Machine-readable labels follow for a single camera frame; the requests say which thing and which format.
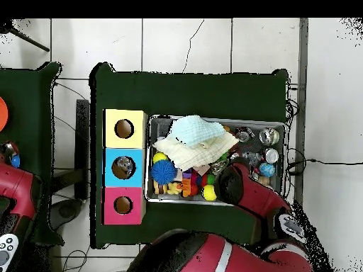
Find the shape sorter box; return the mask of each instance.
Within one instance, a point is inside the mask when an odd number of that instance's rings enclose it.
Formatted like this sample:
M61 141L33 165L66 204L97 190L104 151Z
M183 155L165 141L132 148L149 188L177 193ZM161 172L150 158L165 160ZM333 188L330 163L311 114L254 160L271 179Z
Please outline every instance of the shape sorter box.
M105 187L142 188L144 186L145 149L116 149L106 148L106 163L104 166ZM135 171L130 178L119 179L112 172L112 165L119 157L131 159L135 165Z
M121 207L125 207L125 199L129 202L122 212L117 211L120 199ZM140 225L146 211L142 188L104 188L103 202L104 225Z
M123 129L122 125L125 125L126 123L128 123L127 126L129 128ZM106 145L104 145L104 147L128 149L145 148L146 123L147 115L142 110L105 109L104 134Z

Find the green table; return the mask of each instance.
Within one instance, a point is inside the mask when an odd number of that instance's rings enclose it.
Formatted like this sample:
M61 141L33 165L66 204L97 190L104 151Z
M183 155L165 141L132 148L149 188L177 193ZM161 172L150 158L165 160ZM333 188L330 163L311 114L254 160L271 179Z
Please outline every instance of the green table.
M149 243L184 228L251 240L255 219L233 207L148 203L141 225L101 224L102 110L141 110L148 115L191 115L238 120L286 121L286 77L273 74L157 74L115 72L95 66L91 87L91 245Z
M31 235L32 242L42 245L63 243L48 224L54 137L52 85L60 70L55 62L47 62L37 70L0 69L0 97L9 109L0 142L14 141L19 147L21 168L43 180L43 198Z

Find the towel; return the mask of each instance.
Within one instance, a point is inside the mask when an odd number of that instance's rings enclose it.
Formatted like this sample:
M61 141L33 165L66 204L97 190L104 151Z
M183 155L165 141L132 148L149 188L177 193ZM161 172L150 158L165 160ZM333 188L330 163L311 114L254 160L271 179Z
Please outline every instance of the towel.
M220 123L207 122L198 115L188 115L174 121L168 135L189 147L203 143L204 148L209 148L210 144L206 141L224 133L225 129Z
M207 143L209 148L203 148L201 144L188 147L168 135L165 139L154 143L153 146L157 151L167 155L177 168L186 171L194 166L199 167L215 162L233 145L238 143L238 139L225 131L223 135L214 137L208 140Z

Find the blue cube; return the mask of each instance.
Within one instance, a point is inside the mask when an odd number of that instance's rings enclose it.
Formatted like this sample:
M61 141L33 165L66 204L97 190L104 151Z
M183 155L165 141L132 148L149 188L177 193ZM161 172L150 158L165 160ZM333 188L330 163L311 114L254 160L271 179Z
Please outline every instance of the blue cube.
M106 148L104 151L106 151L105 187L143 187L144 149ZM132 163L132 171L128 173L129 163Z

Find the white cloth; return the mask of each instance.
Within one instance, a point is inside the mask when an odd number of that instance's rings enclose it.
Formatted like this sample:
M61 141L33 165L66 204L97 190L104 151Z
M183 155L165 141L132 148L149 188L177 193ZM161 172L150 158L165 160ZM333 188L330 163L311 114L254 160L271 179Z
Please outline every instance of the white cloth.
M168 135L153 146L157 151L167 155L177 168L186 171L194 166L199 167L215 162L238 143L238 139L229 132L225 132L224 135L207 140L206 143L208 148L203 148L201 144L189 147Z

